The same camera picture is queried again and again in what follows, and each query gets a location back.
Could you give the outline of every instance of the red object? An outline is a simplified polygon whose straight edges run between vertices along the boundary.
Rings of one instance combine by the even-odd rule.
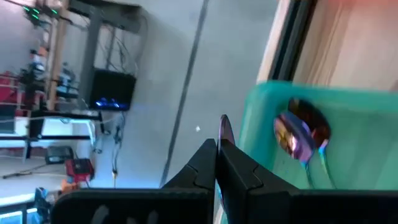
[[[89,159],[69,159],[65,161],[68,183],[79,183],[94,177],[94,168]]]

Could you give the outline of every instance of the plastic bin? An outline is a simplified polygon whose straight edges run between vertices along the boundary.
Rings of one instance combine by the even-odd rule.
[[[326,159],[338,189],[398,189],[397,93],[257,85],[246,99],[238,147],[296,187],[308,188],[304,168],[274,136],[274,118],[293,96],[313,103],[331,126]],[[331,188],[317,152],[309,169],[316,188]]]

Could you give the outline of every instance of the teal plastic tray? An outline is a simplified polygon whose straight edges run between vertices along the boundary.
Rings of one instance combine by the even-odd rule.
[[[291,97],[313,103],[331,126],[326,149],[338,189],[398,189],[398,94],[332,90],[286,82],[257,85],[246,99],[238,147],[274,174],[300,189],[309,188],[299,161],[276,143],[274,118]],[[318,189],[331,184],[314,154],[309,169]]]

